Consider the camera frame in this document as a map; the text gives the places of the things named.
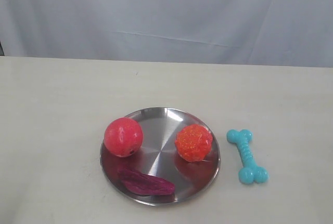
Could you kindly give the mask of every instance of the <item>white cloth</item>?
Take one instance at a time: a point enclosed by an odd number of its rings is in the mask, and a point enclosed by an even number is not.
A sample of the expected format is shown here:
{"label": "white cloth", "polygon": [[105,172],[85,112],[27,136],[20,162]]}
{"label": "white cloth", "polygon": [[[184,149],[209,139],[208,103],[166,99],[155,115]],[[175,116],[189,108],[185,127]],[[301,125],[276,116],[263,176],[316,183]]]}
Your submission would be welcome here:
{"label": "white cloth", "polygon": [[0,0],[6,55],[333,67],[333,0]]}

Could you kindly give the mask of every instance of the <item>pink ball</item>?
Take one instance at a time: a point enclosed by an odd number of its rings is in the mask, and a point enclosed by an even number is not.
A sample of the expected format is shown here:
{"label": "pink ball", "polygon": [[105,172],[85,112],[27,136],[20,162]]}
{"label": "pink ball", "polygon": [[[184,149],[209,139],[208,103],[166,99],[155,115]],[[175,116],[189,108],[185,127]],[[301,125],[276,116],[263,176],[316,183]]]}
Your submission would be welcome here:
{"label": "pink ball", "polygon": [[133,119],[122,117],[113,121],[105,130],[104,145],[118,157],[127,157],[137,152],[143,142],[141,126]]}

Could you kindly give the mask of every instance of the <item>bone toy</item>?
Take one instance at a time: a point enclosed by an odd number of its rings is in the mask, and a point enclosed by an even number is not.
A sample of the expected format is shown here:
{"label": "bone toy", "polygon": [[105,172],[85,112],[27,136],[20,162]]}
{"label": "bone toy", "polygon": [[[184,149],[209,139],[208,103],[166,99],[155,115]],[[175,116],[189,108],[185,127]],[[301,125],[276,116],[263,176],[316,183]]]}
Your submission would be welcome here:
{"label": "bone toy", "polygon": [[240,154],[243,168],[238,173],[240,182],[244,184],[263,183],[268,180],[268,172],[265,168],[259,167],[253,158],[249,147],[252,141],[252,133],[247,129],[236,131],[234,129],[227,132],[227,141],[235,143]]}

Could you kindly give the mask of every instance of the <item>teal rubber bone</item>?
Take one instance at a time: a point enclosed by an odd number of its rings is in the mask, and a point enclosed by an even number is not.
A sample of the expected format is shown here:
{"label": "teal rubber bone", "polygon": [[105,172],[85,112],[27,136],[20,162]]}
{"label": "teal rubber bone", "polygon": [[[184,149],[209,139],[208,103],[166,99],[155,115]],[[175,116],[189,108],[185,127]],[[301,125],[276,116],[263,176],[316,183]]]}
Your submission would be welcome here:
{"label": "teal rubber bone", "polygon": [[236,144],[243,163],[243,168],[238,173],[240,182],[244,184],[252,184],[254,181],[256,183],[266,182],[268,180],[268,172],[265,168],[259,167],[255,163],[249,147],[249,142],[252,141],[252,132],[247,129],[241,131],[229,130],[227,132],[227,141]]}

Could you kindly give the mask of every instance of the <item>plate rim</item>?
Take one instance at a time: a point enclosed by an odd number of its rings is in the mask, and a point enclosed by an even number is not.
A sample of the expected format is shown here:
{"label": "plate rim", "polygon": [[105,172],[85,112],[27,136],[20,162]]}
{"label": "plate rim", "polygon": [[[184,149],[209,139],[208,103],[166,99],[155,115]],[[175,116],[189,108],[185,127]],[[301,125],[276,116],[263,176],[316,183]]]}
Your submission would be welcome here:
{"label": "plate rim", "polygon": [[218,176],[218,174],[220,172],[220,169],[221,169],[221,151],[220,151],[219,142],[217,141],[217,138],[216,138],[214,132],[210,129],[210,127],[204,121],[202,121],[201,119],[199,119],[198,117],[194,116],[191,113],[188,113],[186,111],[182,111],[182,110],[179,110],[179,109],[176,109],[176,108],[171,108],[171,107],[147,107],[147,108],[143,108],[143,109],[140,109],[140,110],[133,111],[133,112],[131,112],[131,113],[129,113],[126,116],[123,116],[123,117],[129,117],[130,115],[132,115],[132,114],[134,114],[136,112],[144,111],[144,110],[150,110],[150,109],[168,109],[168,110],[174,110],[174,111],[181,112],[183,114],[190,115],[193,118],[199,120],[201,123],[203,123],[204,126],[210,131],[211,135],[213,136],[213,140],[215,140],[215,143],[216,143],[216,146],[217,146],[217,150],[218,150],[217,167],[216,167],[214,175],[212,176],[212,178],[210,179],[210,181],[199,192],[196,192],[195,194],[193,194],[191,196],[188,196],[186,198],[183,198],[183,199],[181,199],[179,201],[176,201],[176,202],[151,203],[151,202],[145,202],[145,201],[142,201],[142,200],[139,200],[139,199],[132,198],[129,195],[127,195],[124,192],[122,192],[121,190],[119,190],[111,182],[111,180],[108,178],[108,176],[106,175],[106,172],[105,172],[103,164],[102,164],[102,150],[103,150],[103,146],[104,146],[104,139],[102,140],[102,143],[101,143],[101,146],[100,146],[100,150],[99,150],[99,163],[100,163],[100,166],[101,166],[101,170],[103,171],[103,174],[104,174],[105,178],[107,179],[108,183],[111,184],[111,186],[113,188],[115,188],[116,191],[118,191],[121,195],[125,196],[127,199],[130,199],[130,200],[132,200],[134,202],[141,203],[141,204],[146,205],[146,206],[158,207],[158,206],[169,206],[169,205],[174,205],[174,204],[179,204],[179,203],[184,203],[184,202],[190,201],[190,200],[198,197],[202,193],[204,193],[207,189],[209,189],[213,185],[213,183],[215,182],[215,180],[216,180],[216,178],[217,178],[217,176]]}

